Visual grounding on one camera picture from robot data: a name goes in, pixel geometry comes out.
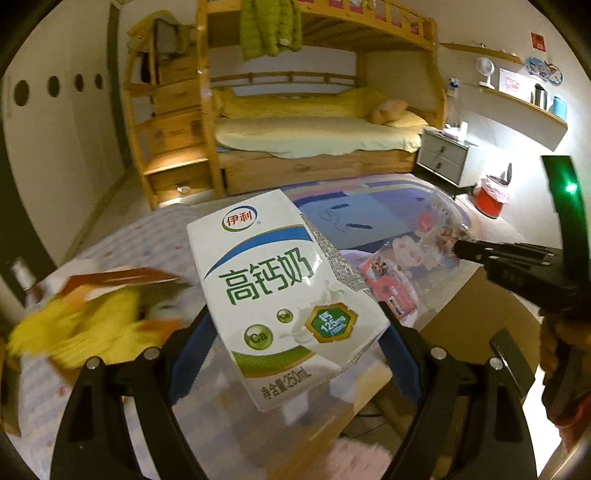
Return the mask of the right hand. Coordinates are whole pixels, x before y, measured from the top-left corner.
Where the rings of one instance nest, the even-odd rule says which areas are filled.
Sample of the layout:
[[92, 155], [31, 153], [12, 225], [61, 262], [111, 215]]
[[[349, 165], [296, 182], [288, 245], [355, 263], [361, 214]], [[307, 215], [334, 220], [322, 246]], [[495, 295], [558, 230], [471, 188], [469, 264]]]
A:
[[590, 324], [541, 310], [542, 401], [572, 451], [590, 426]]

